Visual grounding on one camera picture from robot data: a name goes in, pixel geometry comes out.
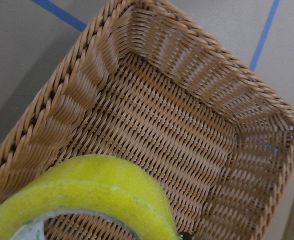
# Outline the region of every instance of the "basket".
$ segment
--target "basket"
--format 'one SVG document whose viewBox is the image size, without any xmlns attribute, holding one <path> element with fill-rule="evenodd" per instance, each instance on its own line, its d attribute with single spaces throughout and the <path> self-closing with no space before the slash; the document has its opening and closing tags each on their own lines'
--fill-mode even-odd
<svg viewBox="0 0 294 240">
<path fill-rule="evenodd" d="M 129 160 L 195 240 L 262 239 L 294 169 L 294 110 L 167 0 L 109 0 L 0 145 L 0 204 L 71 157 Z M 134 239 L 61 215 L 47 239 Z"/>
</svg>

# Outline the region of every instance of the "blue tape strip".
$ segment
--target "blue tape strip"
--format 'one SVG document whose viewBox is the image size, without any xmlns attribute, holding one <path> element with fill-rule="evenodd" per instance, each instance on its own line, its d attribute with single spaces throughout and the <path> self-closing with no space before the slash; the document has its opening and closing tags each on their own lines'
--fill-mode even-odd
<svg viewBox="0 0 294 240">
<path fill-rule="evenodd" d="M 262 51 L 263 51 L 263 48 L 264 48 L 264 45 L 265 45 L 269 30 L 271 29 L 275 14 L 277 12 L 279 3 L 280 3 L 280 0 L 274 0 L 273 1 L 272 7 L 270 9 L 270 12 L 269 12 L 269 15 L 268 15 L 268 18 L 267 18 L 267 21 L 266 21 L 265 26 L 264 26 L 264 28 L 262 30 L 258 45 L 256 47 L 255 53 L 254 53 L 254 55 L 252 57 L 252 60 L 251 60 L 250 66 L 249 66 L 250 69 L 253 70 L 253 71 L 256 70 L 257 63 L 258 63 L 259 58 L 260 58 L 260 56 L 262 54 Z"/>
<path fill-rule="evenodd" d="M 73 15 L 69 14 L 56 4 L 52 3 L 48 0 L 32 0 L 35 4 L 39 5 L 40 7 L 46 9 L 48 12 L 54 14 L 61 20 L 65 21 L 69 25 L 73 26 L 75 29 L 79 31 L 83 31 L 86 28 L 86 24 L 74 17 Z"/>
</svg>

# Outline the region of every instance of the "gray surface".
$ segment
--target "gray surface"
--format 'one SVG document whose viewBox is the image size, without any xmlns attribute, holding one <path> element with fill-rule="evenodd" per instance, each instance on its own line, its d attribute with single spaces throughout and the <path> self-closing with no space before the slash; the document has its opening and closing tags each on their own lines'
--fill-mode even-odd
<svg viewBox="0 0 294 240">
<path fill-rule="evenodd" d="M 53 2 L 88 23 L 105 0 Z M 173 0 L 248 65 L 272 2 Z M 0 143 L 79 34 L 30 0 L 0 1 Z M 294 0 L 281 1 L 256 72 L 294 106 Z M 294 174 L 267 240 L 282 238 L 293 201 Z"/>
</svg>

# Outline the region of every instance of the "yellow tape roll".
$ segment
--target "yellow tape roll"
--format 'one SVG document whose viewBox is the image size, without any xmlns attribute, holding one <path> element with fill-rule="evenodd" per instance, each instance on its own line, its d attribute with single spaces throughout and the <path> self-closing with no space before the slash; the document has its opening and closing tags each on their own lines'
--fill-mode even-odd
<svg viewBox="0 0 294 240">
<path fill-rule="evenodd" d="M 0 240 L 41 216 L 74 211 L 116 219 L 140 240 L 179 239 L 168 199 L 151 176 L 126 160 L 86 155 L 58 164 L 1 204 Z"/>
</svg>

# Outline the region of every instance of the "yellow tape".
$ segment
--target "yellow tape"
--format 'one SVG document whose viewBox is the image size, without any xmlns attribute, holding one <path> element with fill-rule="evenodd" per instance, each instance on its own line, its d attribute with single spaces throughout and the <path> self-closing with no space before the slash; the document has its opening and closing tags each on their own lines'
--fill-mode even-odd
<svg viewBox="0 0 294 240">
<path fill-rule="evenodd" d="M 129 161 L 87 155 L 58 164 L 0 205 L 0 240 L 39 216 L 70 211 L 116 219 L 141 240 L 178 240 L 159 184 Z"/>
</svg>

